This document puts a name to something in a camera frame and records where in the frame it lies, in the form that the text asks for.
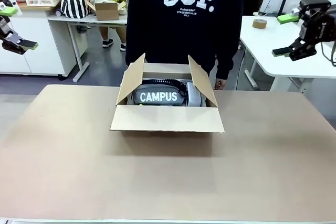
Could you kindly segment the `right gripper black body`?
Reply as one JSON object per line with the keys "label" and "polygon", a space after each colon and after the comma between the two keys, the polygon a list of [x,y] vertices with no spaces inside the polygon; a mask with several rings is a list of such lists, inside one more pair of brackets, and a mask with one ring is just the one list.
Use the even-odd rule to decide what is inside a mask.
{"label": "right gripper black body", "polygon": [[299,38],[309,43],[335,41],[335,8],[327,11],[312,9],[301,14],[303,20]]}

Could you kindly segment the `person's left hand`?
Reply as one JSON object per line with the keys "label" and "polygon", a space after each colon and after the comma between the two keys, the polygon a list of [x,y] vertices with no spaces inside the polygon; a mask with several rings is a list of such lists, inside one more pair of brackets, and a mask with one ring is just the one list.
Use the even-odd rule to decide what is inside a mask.
{"label": "person's left hand", "polygon": [[215,90],[222,90],[222,89],[224,89],[226,84],[227,84],[227,80],[216,78],[214,89]]}

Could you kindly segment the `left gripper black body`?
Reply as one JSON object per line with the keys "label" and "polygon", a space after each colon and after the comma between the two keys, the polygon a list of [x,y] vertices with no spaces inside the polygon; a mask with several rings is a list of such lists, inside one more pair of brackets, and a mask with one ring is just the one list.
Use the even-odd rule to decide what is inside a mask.
{"label": "left gripper black body", "polygon": [[7,37],[12,33],[12,29],[9,26],[10,19],[6,16],[1,16],[0,27],[1,27],[1,37]]}

